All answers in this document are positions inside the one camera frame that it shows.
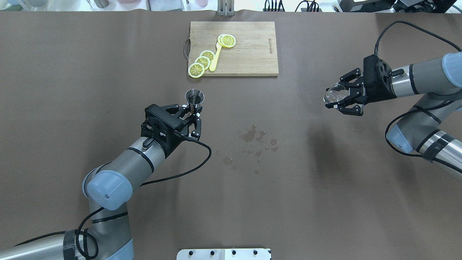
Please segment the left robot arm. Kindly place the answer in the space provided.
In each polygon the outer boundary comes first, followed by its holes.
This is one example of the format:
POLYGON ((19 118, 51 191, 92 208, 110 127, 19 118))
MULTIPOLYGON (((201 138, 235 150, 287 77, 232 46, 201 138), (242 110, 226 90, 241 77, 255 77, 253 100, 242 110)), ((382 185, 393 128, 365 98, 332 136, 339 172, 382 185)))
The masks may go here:
POLYGON ((198 143, 201 105, 150 105, 141 135, 113 161, 90 171, 82 191, 90 215, 77 229, 54 232, 1 251, 2 260, 131 260, 127 201, 185 140, 198 143))

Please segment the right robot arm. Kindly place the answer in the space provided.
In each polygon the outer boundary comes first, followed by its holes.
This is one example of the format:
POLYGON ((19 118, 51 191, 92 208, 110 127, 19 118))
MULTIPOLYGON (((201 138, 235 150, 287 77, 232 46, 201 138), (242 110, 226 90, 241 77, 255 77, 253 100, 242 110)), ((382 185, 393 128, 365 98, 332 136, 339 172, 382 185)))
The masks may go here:
POLYGON ((461 141, 440 128, 450 114, 461 111, 460 52, 396 69, 370 55, 363 69, 353 69, 326 89, 324 102, 342 114, 362 116, 365 105, 414 95, 421 98, 386 127, 386 142, 460 179, 461 141))

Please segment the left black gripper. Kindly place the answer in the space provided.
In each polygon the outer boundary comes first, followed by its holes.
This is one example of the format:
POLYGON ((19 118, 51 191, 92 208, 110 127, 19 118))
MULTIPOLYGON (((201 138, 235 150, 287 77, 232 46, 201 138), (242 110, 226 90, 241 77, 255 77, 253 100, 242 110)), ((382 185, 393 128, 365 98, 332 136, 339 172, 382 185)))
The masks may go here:
POLYGON ((201 114, 199 112, 192 114, 189 105, 152 104, 145 108, 141 137, 155 140, 167 158, 184 141, 181 135, 200 140, 201 127, 201 114))

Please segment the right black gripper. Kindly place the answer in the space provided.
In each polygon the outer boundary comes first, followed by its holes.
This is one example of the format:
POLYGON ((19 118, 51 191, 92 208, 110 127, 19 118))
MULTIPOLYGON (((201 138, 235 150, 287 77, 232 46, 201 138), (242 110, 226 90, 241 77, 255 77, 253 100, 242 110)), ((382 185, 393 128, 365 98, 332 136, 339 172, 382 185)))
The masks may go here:
POLYGON ((391 67, 376 55, 363 59, 363 72, 360 68, 353 69, 340 77, 339 84, 345 88, 363 86, 363 95, 349 95, 338 103, 325 104, 328 109, 337 109, 340 113, 352 116, 362 116, 363 106, 368 103, 396 99, 391 83, 391 67))

